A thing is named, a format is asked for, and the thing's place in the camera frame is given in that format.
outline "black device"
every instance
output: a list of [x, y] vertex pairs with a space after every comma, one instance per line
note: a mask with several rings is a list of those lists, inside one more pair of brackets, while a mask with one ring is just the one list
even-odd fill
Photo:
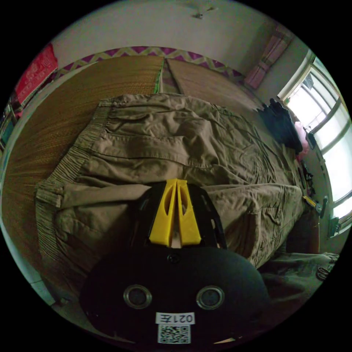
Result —
[[[170, 246], [175, 215], [181, 248]], [[250, 335], [269, 302], [260, 273], [227, 250], [207, 192], [183, 180], [154, 184], [141, 197], [126, 246], [93, 268], [80, 295], [92, 325], [134, 351], [205, 351]]]

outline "white sticker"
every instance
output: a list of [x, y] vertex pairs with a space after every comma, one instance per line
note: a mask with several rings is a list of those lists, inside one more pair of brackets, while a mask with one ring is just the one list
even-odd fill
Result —
[[159, 344], [190, 344], [191, 326], [190, 325], [158, 325]]
[[164, 325], [193, 325], [195, 324], [194, 313], [158, 313], [155, 324]]

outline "pink curtain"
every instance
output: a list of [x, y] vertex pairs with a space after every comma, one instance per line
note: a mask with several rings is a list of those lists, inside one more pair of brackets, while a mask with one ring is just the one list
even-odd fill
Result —
[[262, 58], [248, 76], [245, 78], [245, 83], [256, 89], [263, 80], [269, 68], [276, 62], [285, 49], [289, 46], [293, 39], [293, 33], [282, 25], [278, 25], [273, 36], [268, 43]]

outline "woven bamboo mat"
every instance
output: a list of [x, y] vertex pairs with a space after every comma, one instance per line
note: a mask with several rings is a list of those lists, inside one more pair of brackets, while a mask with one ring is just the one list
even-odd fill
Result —
[[53, 172], [88, 124], [101, 99], [122, 94], [153, 94], [162, 62], [163, 58], [158, 56], [100, 61], [58, 87], [21, 131], [7, 165], [3, 221], [17, 249], [43, 276], [34, 186]]
[[219, 72], [174, 59], [167, 59], [167, 63], [181, 94], [227, 107], [235, 113], [241, 113], [243, 109], [262, 108], [260, 101], [250, 97], [245, 88], [233, 83]]

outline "green fabric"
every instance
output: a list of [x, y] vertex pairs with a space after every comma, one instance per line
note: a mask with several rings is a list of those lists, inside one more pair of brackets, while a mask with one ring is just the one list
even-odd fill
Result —
[[162, 69], [164, 68], [164, 62], [165, 62], [165, 60], [163, 60], [163, 62], [162, 62], [161, 69], [158, 73], [158, 77], [155, 82], [154, 94], [159, 93], [159, 91], [160, 91], [160, 77], [161, 77]]

